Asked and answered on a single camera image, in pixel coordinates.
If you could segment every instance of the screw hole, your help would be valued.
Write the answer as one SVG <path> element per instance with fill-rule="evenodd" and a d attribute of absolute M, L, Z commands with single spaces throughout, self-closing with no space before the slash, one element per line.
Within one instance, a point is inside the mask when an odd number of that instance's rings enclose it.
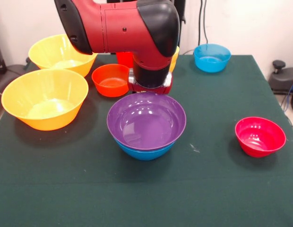
<path fill-rule="evenodd" d="M 76 35 L 71 35 L 70 36 L 70 41 L 77 43 L 78 42 L 77 36 Z"/>
<path fill-rule="evenodd" d="M 66 6 L 66 4 L 61 5 L 60 9 L 61 9 L 62 11 L 67 11 L 67 6 Z"/>

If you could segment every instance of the plastic bowl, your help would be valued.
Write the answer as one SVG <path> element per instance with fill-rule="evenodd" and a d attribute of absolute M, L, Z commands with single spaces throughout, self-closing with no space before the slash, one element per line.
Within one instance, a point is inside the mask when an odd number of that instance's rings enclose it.
<path fill-rule="evenodd" d="M 235 126 L 236 137 L 244 152 L 252 157 L 265 157 L 286 143 L 284 131 L 274 122 L 261 117 L 243 118 Z"/>
<path fill-rule="evenodd" d="M 150 161 L 150 160 L 154 160 L 156 158 L 159 158 L 162 155 L 164 155 L 166 152 L 168 152 L 172 148 L 172 146 L 174 145 L 174 143 L 172 143 L 169 146 L 166 146 L 161 149 L 151 150 L 151 151 L 141 151 L 141 150 L 135 150 L 135 149 L 128 148 L 128 147 L 122 145 L 121 143 L 119 143 L 117 140 L 116 140 L 116 142 L 125 153 L 127 153 L 131 157 L 136 158 L 141 161 Z"/>
<path fill-rule="evenodd" d="M 79 53 L 66 34 L 42 39 L 29 50 L 30 60 L 40 69 L 68 69 L 83 77 L 91 70 L 96 56 L 97 53 Z"/>
<path fill-rule="evenodd" d="M 88 94 L 88 83 L 70 70 L 37 70 L 12 81 L 1 103 L 11 115 L 34 129 L 50 131 L 68 125 Z"/>
<path fill-rule="evenodd" d="M 117 101 L 109 110 L 107 126 L 122 145 L 134 150 L 157 150 L 174 143 L 183 133 L 186 115 L 167 95 L 135 93 Z"/>
<path fill-rule="evenodd" d="M 103 96 L 119 97 L 129 91 L 129 68 L 119 64 L 100 66 L 92 73 L 97 91 Z"/>
<path fill-rule="evenodd" d="M 231 58 L 231 52 L 217 44 L 203 44 L 194 51 L 195 64 L 204 72 L 222 71 Z"/>
<path fill-rule="evenodd" d="M 177 46 L 177 49 L 176 49 L 176 52 L 175 54 L 173 55 L 172 57 L 172 61 L 171 61 L 171 65 L 170 65 L 170 70 L 169 72 L 173 72 L 174 69 L 175 69 L 175 66 L 176 66 L 176 62 L 177 62 L 177 59 L 178 59 L 178 56 L 179 56 L 179 47 Z"/>

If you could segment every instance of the green tablecloth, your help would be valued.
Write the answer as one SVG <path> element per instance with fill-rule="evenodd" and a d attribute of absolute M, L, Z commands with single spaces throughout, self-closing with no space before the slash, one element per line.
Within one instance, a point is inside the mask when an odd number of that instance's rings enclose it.
<path fill-rule="evenodd" d="M 94 68 L 112 62 L 99 55 Z M 4 114 L 0 227 L 293 227 L 293 129 L 252 56 L 233 56 L 214 75 L 179 57 L 170 96 L 187 127 L 149 162 L 119 149 L 106 127 L 118 99 L 87 80 L 88 97 L 63 129 L 36 131 Z M 234 126 L 251 115 L 284 129 L 280 152 L 255 159 L 241 150 Z"/>

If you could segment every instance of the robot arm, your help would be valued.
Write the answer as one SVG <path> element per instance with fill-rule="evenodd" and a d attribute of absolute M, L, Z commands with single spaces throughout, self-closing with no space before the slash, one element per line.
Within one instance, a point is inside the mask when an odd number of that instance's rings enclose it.
<path fill-rule="evenodd" d="M 72 45 L 84 54 L 133 52 L 132 90 L 166 85 L 176 51 L 180 21 L 169 0 L 97 4 L 93 0 L 55 0 Z"/>

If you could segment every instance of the blue bowl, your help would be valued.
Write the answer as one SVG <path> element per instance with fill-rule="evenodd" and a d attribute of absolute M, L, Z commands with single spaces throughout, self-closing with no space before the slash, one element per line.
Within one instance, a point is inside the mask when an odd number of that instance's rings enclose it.
<path fill-rule="evenodd" d="M 143 151 L 141 151 L 141 150 L 135 150 L 135 149 L 128 148 L 128 147 L 124 146 L 123 144 L 119 143 L 117 140 L 116 140 L 116 142 L 124 152 L 126 152 L 131 157 L 136 158 L 141 161 L 150 161 L 150 160 L 159 158 L 160 156 L 162 156 L 166 152 L 168 152 L 169 149 L 171 149 L 171 147 L 175 143 L 174 142 L 164 148 L 157 149 L 157 150 L 150 150 L 150 151 L 143 150 Z"/>
<path fill-rule="evenodd" d="M 222 71 L 231 58 L 231 52 L 217 44 L 203 44 L 194 51 L 195 64 L 204 72 Z"/>

